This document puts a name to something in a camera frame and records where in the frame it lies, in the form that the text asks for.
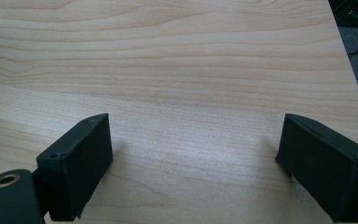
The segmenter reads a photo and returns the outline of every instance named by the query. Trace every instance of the light wood surface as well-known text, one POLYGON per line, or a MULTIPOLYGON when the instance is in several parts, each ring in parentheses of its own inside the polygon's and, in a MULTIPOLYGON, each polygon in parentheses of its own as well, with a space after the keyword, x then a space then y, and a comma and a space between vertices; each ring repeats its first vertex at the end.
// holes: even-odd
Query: light wood surface
POLYGON ((104 112, 115 161, 76 223, 332 223, 274 161, 283 116, 358 142, 327 0, 0 0, 0 173, 104 112))

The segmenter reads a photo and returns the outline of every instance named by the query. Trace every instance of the wood grain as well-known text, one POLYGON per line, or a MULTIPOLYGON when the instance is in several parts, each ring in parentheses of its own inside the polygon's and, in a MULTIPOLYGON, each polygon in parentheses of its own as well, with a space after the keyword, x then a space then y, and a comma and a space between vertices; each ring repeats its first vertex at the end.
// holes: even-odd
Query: wood grain
POLYGON ((103 112, 115 161, 77 223, 332 223, 274 161, 284 114, 358 142, 325 0, 0 0, 0 173, 103 112))

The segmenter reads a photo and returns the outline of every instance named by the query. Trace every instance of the metal ring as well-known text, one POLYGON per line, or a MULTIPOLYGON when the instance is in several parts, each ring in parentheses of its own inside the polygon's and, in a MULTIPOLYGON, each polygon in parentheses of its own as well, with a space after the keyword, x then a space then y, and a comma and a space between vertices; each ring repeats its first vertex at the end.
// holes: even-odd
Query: metal ring
POLYGON ((20 179, 18 174, 4 175, 0 177, 0 188, 7 187, 16 183, 20 179))

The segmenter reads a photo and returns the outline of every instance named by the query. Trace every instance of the wooden table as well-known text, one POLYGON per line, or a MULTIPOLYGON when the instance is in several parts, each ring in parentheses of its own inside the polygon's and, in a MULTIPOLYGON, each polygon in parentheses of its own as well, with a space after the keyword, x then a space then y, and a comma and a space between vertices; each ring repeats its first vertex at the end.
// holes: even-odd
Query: wooden table
POLYGON ((0 0, 0 173, 104 112, 115 161, 76 223, 332 223, 274 161, 284 114, 358 142, 326 0, 0 0))

